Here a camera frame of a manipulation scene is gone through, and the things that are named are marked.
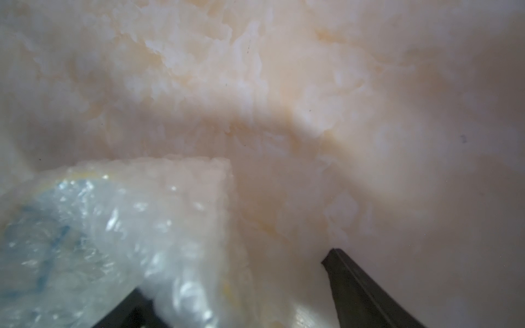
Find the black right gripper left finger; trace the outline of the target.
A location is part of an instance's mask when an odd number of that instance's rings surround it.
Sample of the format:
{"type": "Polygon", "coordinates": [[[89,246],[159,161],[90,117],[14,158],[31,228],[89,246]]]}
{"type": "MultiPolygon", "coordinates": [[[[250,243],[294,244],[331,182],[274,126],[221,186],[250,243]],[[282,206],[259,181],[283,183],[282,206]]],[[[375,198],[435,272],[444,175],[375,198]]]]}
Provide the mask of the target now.
{"type": "Polygon", "coordinates": [[[129,293],[113,310],[92,328],[169,328],[154,311],[153,300],[139,288],[129,293]]]}

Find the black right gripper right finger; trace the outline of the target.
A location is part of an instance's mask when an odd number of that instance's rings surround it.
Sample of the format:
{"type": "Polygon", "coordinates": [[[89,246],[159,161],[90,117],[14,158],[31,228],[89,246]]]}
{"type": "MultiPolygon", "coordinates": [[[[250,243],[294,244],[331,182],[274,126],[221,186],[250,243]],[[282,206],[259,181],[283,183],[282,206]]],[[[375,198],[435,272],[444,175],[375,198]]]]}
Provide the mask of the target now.
{"type": "Polygon", "coordinates": [[[341,327],[425,327],[343,250],[331,249],[321,264],[328,273],[341,327]]]}

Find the bubble wrap sheet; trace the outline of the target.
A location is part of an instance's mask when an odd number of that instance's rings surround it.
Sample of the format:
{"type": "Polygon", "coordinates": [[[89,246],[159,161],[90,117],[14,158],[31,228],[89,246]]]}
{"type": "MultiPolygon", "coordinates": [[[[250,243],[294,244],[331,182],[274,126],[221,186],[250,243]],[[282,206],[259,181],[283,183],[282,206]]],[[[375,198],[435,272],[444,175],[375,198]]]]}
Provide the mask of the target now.
{"type": "Polygon", "coordinates": [[[95,246],[138,276],[136,288],[169,327],[262,325],[228,159],[89,161],[30,180],[43,176],[107,181],[83,225],[95,246]]]}

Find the yellow rimmed blue white bowl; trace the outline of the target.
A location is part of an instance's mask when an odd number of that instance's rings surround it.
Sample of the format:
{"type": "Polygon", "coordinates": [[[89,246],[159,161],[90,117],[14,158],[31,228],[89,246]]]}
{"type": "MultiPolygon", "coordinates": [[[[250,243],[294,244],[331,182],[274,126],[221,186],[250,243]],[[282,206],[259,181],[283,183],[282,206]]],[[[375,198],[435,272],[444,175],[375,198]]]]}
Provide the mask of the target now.
{"type": "Polygon", "coordinates": [[[137,287],[82,222],[106,184],[43,176],[2,195],[2,327],[92,327],[137,287]]]}

